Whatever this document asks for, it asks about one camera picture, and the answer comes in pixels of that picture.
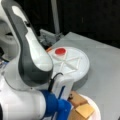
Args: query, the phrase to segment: table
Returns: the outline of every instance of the table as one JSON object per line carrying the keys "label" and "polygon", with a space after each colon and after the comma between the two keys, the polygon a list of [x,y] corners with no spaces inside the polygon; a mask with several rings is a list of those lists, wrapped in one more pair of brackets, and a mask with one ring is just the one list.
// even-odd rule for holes
{"label": "table", "polygon": [[118,120],[120,116],[120,49],[92,39],[68,33],[52,48],[70,46],[86,53],[90,60],[88,80],[77,92],[93,99],[101,120]]}

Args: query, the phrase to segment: black cable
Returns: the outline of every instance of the black cable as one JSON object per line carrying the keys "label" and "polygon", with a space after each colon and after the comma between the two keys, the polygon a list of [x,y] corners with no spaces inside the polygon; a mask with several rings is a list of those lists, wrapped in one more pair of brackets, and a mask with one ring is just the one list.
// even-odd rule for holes
{"label": "black cable", "polygon": [[57,74],[53,77],[53,79],[51,79],[50,84],[49,84],[49,87],[48,87],[48,91],[49,91],[49,92],[52,92],[52,88],[53,88],[53,85],[54,85],[54,82],[55,82],[55,78],[56,78],[58,75],[63,75],[63,74],[62,74],[62,73],[57,73]]}

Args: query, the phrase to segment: red button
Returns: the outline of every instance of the red button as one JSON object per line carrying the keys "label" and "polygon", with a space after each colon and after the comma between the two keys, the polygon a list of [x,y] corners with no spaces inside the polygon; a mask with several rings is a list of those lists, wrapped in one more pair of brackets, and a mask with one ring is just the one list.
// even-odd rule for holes
{"label": "red button", "polygon": [[55,50],[55,54],[57,55],[64,55],[66,53],[66,50],[64,48],[58,48]]}

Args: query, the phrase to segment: plate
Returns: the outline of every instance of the plate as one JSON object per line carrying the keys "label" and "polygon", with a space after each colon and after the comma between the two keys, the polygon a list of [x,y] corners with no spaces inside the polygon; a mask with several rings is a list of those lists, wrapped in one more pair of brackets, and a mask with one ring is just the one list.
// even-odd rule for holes
{"label": "plate", "polygon": [[90,116],[90,118],[88,120],[101,120],[100,110],[99,110],[98,106],[96,105],[96,103],[87,96],[84,96],[84,95],[81,95],[81,96],[84,97],[95,110],[94,113]]}

